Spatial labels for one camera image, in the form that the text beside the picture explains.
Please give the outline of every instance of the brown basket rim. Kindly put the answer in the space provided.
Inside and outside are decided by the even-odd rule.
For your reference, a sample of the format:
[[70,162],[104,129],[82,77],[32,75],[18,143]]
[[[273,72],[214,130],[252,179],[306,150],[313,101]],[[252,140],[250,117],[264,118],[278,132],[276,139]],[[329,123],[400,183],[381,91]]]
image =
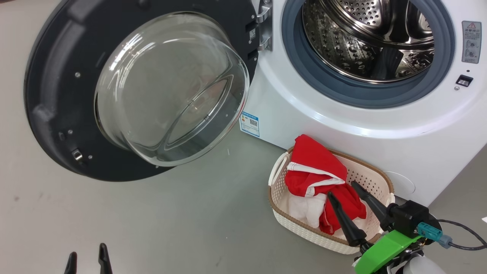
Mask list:
[[[291,155],[291,154],[292,154],[293,149],[294,149],[294,146],[293,146],[293,147],[291,147],[290,149],[288,149],[288,150],[287,150],[287,152],[288,152],[288,154],[289,154],[289,155]],[[366,163],[366,162],[364,162],[364,161],[362,161],[362,160],[360,160],[360,159],[357,159],[357,158],[355,158],[355,157],[353,157],[353,156],[350,156],[350,155],[344,154],[344,153],[339,152],[339,151],[336,151],[336,150],[334,150],[334,149],[330,149],[330,148],[327,148],[327,149],[328,149],[328,150],[329,150],[329,151],[330,151],[332,154],[334,154],[334,155],[337,155],[337,156],[343,157],[343,158],[345,158],[345,159],[348,159],[348,160],[350,160],[350,161],[353,161],[353,162],[359,163],[359,164],[361,164],[361,165],[363,165],[363,166],[365,166],[365,167],[367,167],[367,168],[369,168],[369,169],[372,169],[373,171],[375,171],[375,172],[379,173],[379,174],[380,174],[380,175],[381,175],[381,176],[384,178],[384,180],[386,180],[386,183],[387,183],[387,185],[388,185],[388,187],[389,187],[389,191],[390,191],[390,193],[394,193],[394,186],[393,186],[393,184],[392,184],[391,180],[389,179],[389,177],[387,176],[387,174],[385,174],[385,173],[384,173],[382,170],[380,170],[380,169],[376,168],[375,166],[370,165],[370,164],[368,164],[368,163]],[[332,241],[335,241],[335,242],[338,242],[338,243],[341,243],[341,244],[344,244],[344,245],[350,246],[346,240],[340,239],[340,238],[335,237],[335,236],[333,236],[333,235],[326,234],[326,233],[322,232],[322,231],[321,231],[321,230],[319,230],[319,229],[312,228],[312,227],[310,227],[309,225],[307,225],[307,224],[305,224],[305,223],[303,223],[303,222],[301,222],[301,221],[299,221],[299,220],[296,220],[296,219],[292,218],[290,215],[288,215],[287,213],[285,213],[284,211],[282,211],[281,209],[279,209],[279,208],[276,206],[276,204],[274,203],[274,201],[272,200],[272,196],[271,196],[271,186],[269,186],[269,187],[268,187],[268,189],[269,189],[269,194],[268,194],[269,203],[270,203],[270,205],[271,205],[272,209],[273,209],[274,211],[276,211],[277,213],[279,213],[279,215],[284,216],[286,219],[288,219],[288,220],[292,221],[293,223],[295,223],[295,224],[297,224],[297,225],[299,225],[299,226],[301,226],[301,227],[303,227],[303,228],[305,228],[305,229],[307,229],[307,230],[309,230],[309,231],[311,231],[311,232],[313,232],[313,233],[316,233],[316,234],[318,234],[318,235],[320,235],[320,236],[322,236],[322,237],[325,237],[325,238],[330,239],[330,240],[332,240]],[[374,237],[373,237],[373,238],[370,240],[370,242],[371,242],[371,243],[375,243],[375,242],[377,242],[377,241],[379,240],[379,238],[380,238],[380,233],[377,233],[377,234],[376,234],[376,235],[375,235],[375,236],[374,236]]]

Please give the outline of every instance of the white cloth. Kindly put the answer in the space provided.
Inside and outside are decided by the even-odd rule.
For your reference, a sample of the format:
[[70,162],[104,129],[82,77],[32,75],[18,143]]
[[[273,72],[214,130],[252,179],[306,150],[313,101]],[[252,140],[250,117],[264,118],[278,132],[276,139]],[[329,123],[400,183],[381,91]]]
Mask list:
[[301,165],[295,162],[290,162],[287,165],[287,170],[302,171],[302,172],[308,172],[308,173],[314,173],[320,175],[328,175],[331,177],[330,179],[319,181],[309,185],[308,188],[306,189],[305,197],[313,197],[315,195],[315,187],[317,186],[340,185],[345,183],[344,180],[340,179],[335,174],[326,172],[324,170],[312,168],[309,166]]
[[294,219],[308,224],[312,228],[319,227],[319,217],[325,207],[326,195],[320,193],[313,197],[300,197],[289,194],[289,215]]

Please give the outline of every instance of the stainless steel drum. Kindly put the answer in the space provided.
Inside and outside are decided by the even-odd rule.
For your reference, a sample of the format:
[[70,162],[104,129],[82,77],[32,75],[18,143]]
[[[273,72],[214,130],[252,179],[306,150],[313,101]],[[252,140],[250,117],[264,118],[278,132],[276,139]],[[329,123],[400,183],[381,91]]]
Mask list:
[[307,0],[302,17],[319,58],[350,78],[400,81],[433,61],[428,21],[408,0]]

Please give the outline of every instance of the laundry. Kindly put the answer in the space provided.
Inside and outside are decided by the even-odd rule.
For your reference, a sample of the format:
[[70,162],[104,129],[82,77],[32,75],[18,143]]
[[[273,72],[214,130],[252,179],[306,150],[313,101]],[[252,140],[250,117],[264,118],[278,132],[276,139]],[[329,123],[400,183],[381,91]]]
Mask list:
[[291,162],[284,178],[289,192],[289,213],[296,219],[306,219],[316,227],[314,216],[319,217],[321,231],[333,235],[340,228],[331,204],[321,197],[332,192],[342,204],[350,219],[366,217],[365,205],[355,190],[345,180],[347,168],[323,145],[307,135],[296,138]]

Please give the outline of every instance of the transparent glass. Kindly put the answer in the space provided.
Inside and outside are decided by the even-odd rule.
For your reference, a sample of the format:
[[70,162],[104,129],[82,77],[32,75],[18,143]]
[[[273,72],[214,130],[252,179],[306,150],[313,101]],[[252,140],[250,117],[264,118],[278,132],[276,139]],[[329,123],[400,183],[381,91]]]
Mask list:
[[224,31],[199,14],[170,14],[131,33],[106,62],[95,93],[105,137],[158,166],[194,160],[238,120],[247,68]]

